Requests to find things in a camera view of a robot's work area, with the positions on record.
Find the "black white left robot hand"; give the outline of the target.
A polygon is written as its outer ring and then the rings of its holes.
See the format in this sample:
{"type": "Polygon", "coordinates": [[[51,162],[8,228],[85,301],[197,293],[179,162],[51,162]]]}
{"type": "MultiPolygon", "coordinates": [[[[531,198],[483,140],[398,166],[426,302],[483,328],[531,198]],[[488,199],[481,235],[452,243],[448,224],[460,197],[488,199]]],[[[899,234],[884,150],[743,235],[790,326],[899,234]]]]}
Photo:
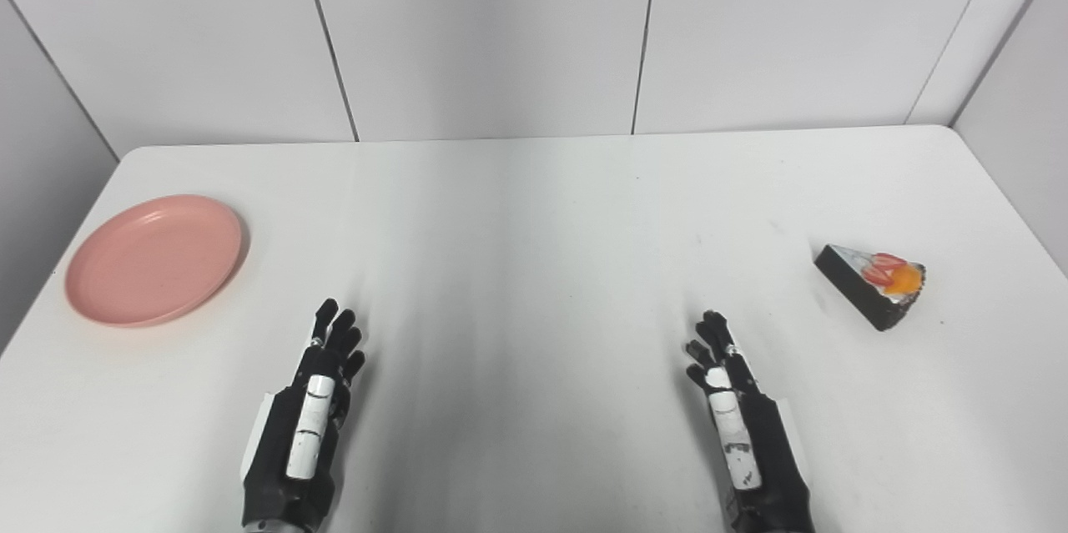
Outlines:
{"type": "Polygon", "coordinates": [[[325,299],[290,385],[264,397],[245,448],[244,532],[320,530],[352,380],[366,362],[361,339],[355,313],[325,299]]]}

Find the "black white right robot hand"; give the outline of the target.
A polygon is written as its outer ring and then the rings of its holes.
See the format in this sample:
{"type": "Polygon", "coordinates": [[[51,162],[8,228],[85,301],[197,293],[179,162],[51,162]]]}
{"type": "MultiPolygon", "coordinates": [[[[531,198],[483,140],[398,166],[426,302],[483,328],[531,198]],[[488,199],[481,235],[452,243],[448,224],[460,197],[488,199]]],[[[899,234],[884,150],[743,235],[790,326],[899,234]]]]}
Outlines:
{"type": "Polygon", "coordinates": [[[723,510],[733,532],[814,532],[811,491],[778,401],[761,392],[728,322],[705,311],[684,346],[687,377],[701,389],[723,458],[723,510]]]}

